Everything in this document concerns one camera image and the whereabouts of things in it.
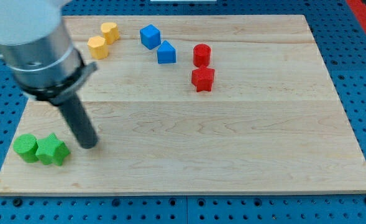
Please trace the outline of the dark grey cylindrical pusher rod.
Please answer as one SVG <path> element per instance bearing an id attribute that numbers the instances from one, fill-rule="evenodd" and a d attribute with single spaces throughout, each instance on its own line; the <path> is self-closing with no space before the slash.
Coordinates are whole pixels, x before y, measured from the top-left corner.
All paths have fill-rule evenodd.
<path id="1" fill-rule="evenodd" d="M 58 109 L 82 148 L 91 149 L 97 145 L 98 135 L 76 93 L 58 105 Z"/>

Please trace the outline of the black flange mount plate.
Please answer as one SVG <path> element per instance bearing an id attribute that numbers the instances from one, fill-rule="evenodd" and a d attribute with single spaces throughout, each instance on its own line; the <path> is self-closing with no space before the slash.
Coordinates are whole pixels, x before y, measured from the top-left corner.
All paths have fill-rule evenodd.
<path id="1" fill-rule="evenodd" d="M 76 49 L 21 51 L 21 89 L 30 98 L 58 106 L 76 96 L 96 63 L 85 64 Z"/>

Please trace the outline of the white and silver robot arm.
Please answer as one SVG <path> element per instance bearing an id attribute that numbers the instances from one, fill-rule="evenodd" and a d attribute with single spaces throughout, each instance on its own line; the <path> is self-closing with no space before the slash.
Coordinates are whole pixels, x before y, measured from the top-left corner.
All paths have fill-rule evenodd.
<path id="1" fill-rule="evenodd" d="M 62 18 L 66 1 L 0 0 L 0 55 L 21 90 L 58 107 L 82 148 L 98 143 L 77 91 L 96 71 L 74 46 Z"/>

